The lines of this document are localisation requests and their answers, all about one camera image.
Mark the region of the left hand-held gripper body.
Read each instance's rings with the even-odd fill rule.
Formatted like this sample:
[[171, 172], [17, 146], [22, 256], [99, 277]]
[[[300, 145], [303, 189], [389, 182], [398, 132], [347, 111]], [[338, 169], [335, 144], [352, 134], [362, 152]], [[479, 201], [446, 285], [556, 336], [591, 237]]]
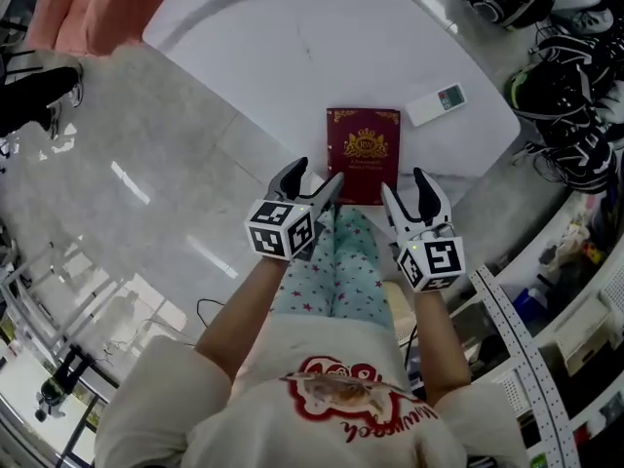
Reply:
[[315, 196], [267, 193], [253, 203], [245, 221], [251, 248], [265, 257], [309, 261], [323, 230], [317, 224], [323, 206]]

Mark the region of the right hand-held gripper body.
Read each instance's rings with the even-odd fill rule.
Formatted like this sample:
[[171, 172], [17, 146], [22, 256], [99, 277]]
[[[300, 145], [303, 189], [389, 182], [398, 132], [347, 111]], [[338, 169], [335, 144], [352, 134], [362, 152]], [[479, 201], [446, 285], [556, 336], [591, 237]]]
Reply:
[[393, 256], [409, 287], [415, 293], [448, 288], [466, 272], [464, 246], [450, 221], [409, 228], [392, 224], [396, 232]]

